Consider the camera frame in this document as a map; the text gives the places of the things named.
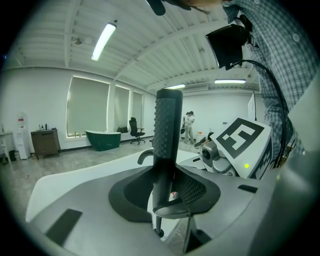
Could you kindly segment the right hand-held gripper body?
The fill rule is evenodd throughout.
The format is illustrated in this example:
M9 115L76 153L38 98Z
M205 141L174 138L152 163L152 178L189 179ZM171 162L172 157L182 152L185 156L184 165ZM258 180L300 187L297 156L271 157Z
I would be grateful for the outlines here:
M209 172L261 179L272 161L271 128L238 117L210 135L199 157Z

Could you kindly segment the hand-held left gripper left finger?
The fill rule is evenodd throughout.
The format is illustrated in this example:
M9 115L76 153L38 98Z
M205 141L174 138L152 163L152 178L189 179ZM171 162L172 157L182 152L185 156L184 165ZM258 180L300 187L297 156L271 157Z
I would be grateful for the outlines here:
M31 224L60 253L159 253L148 201L151 167L86 181L55 200Z

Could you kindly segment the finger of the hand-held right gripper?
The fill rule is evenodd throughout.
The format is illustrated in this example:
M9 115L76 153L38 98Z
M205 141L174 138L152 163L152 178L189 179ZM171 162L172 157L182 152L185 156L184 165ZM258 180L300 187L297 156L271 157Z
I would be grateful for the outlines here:
M207 170L199 156L195 156L195 157L186 159L186 160L180 162L179 165L180 166L188 166L188 167L192 167L192 168L196 168L196 169L204 170L204 171Z

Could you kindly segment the person's right forearm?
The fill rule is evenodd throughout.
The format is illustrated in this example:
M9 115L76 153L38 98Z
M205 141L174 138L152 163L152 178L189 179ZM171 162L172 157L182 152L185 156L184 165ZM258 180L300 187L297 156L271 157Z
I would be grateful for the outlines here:
M260 96L265 106L264 123L271 127L273 149L272 160L274 161L279 155L281 149L283 112L277 94L266 94L261 92ZM289 158L292 158L293 156L301 155L304 152L304 147L302 146L301 140L298 138L298 133L294 129L292 122L288 118L289 111L286 103L284 103L284 112L286 123L285 143L288 145L291 142L291 140L295 140L295 147L289 154Z

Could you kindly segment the white bathtub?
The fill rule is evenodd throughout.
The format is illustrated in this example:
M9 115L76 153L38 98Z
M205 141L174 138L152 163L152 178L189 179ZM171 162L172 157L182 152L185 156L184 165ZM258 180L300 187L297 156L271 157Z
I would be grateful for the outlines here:
M148 156L142 165L137 163L142 152L143 151L140 151L102 164L63 173L51 174L40 178L33 188L27 205L25 214L26 222L31 223L31 220L47 206L84 182L134 168L151 166L153 163L152 156ZM176 160L179 164L184 160L198 156L198 153L178 150ZM164 231L164 235L161 238L162 241L167 239L170 233L176 228L178 222L179 219L162 219L161 229Z

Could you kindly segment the white standing panel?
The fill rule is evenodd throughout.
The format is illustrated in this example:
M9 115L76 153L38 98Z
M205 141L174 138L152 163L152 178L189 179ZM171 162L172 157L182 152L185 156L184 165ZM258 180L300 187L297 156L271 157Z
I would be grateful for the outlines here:
M254 91L247 104L247 113L249 121L257 121L256 97Z

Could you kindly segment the black curved faucet spout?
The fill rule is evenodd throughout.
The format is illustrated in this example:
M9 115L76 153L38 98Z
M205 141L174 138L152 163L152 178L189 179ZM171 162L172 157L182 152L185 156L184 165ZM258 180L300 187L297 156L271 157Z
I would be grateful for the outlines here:
M142 165L143 162L144 162L144 160L145 160L147 157L153 156L153 155L154 155L154 150L153 150L153 149L145 150L145 151L143 151L143 152L140 154L140 156L139 156L139 158L138 158L138 160L137 160L137 163L138 163L139 165Z

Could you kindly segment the black office chair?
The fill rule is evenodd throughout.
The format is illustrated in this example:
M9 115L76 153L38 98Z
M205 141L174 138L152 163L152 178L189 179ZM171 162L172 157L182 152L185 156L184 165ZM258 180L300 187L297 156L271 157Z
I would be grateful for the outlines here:
M144 139L141 139L141 136L144 136L145 133L143 132L143 128L138 128L137 120L135 117L130 118L129 125L130 135L133 137L130 143L133 144L134 142L137 142L138 145L140 144L140 142L145 143L146 141Z

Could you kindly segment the white air conditioner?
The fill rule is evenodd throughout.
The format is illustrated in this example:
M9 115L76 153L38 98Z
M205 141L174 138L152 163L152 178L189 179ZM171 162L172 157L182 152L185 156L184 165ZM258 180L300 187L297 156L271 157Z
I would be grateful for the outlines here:
M184 93L200 92L200 91L207 91L207 90L208 90L208 84L186 85L183 88Z

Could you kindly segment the dark wooden cabinet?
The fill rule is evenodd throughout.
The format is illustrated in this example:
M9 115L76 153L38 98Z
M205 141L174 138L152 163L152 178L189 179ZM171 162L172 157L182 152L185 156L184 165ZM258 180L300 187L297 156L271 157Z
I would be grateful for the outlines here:
M30 135L37 160L39 156L60 156L61 147L57 129L32 131Z

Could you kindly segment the narrow grey roller blind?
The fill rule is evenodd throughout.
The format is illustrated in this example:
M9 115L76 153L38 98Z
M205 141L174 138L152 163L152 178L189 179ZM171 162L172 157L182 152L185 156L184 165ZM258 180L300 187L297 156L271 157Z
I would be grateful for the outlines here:
M133 92L132 117L136 119L138 128L142 127L143 95Z
M126 88L115 86L114 95L114 130L128 126L130 91Z

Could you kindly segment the person's checked shirt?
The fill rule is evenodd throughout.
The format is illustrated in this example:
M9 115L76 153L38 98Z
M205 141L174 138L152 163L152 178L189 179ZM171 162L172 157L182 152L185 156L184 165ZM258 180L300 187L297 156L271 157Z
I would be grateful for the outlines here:
M320 59L302 26L281 5L279 0L228 0L222 3L229 23L239 13L252 23L253 43L246 45L249 58L268 68L281 89L288 112L309 87ZM270 77L259 67L260 93L277 95Z

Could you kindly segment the black display monitor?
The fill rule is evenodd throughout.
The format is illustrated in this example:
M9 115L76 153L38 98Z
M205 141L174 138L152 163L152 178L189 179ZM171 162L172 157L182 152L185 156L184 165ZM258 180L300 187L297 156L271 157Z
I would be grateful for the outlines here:
M249 19L241 14L234 19L235 23L217 29L205 37L211 47L218 68L231 68L243 61L243 46L252 44L253 25Z

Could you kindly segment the wide grey roller blind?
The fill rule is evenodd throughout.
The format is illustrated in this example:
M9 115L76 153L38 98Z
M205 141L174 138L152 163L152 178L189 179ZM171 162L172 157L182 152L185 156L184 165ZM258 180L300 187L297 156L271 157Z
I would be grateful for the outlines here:
M66 107L68 137L82 137L86 131L107 130L109 88L105 82L72 77Z

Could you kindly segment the white drawer cabinet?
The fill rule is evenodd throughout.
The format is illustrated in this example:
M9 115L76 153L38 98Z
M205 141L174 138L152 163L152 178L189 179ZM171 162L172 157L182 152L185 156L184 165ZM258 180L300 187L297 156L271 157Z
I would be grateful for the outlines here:
M15 143L12 131L0 132L0 154L4 154L11 163L10 151L15 151Z

